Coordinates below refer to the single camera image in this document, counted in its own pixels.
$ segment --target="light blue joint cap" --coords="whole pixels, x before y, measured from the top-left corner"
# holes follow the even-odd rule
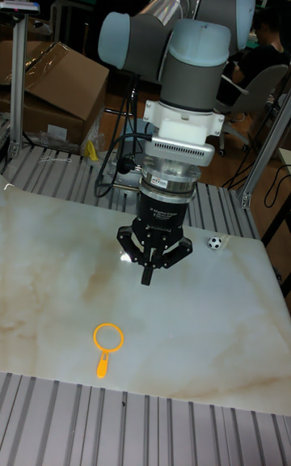
[[[177,60],[197,67],[215,67],[229,56],[230,30],[200,20],[179,20],[169,43],[169,53]]]
[[[255,0],[236,0],[238,50],[245,49],[255,13]]]
[[[112,12],[104,20],[98,43],[102,61],[122,69],[129,48],[130,18],[127,14]]]

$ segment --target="person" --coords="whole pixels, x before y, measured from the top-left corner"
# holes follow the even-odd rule
[[[268,67],[284,64],[289,65],[290,55],[280,42],[280,15],[273,7],[266,7],[255,13],[253,29],[257,35],[259,47],[251,50],[238,63],[230,61],[223,74],[238,84],[246,86],[262,70]],[[233,105],[240,92],[222,79],[217,93],[217,99],[222,103]]]

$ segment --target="black shirt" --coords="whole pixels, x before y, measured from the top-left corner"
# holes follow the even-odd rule
[[[257,76],[262,70],[274,65],[289,65],[290,55],[284,50],[279,53],[273,45],[260,45],[250,51],[239,62],[239,69],[244,74],[244,79],[238,83],[241,88],[246,88],[247,85]],[[223,74],[231,77],[234,67],[227,66]],[[240,92],[232,87],[230,83],[221,80],[220,87],[217,93],[217,99],[222,103],[232,105],[239,97]]]

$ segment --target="vent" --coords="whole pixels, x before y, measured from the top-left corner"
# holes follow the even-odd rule
[[[201,150],[193,150],[191,148],[183,148],[173,144],[165,144],[164,142],[155,142],[154,147],[159,151],[170,151],[171,153],[178,153],[180,155],[192,155],[203,159],[205,152]]]

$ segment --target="magnifying glass handle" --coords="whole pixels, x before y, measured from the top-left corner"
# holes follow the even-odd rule
[[[104,378],[104,376],[107,373],[107,367],[108,367],[108,353],[102,352],[102,357],[100,359],[100,362],[97,367],[97,376],[98,378]]]

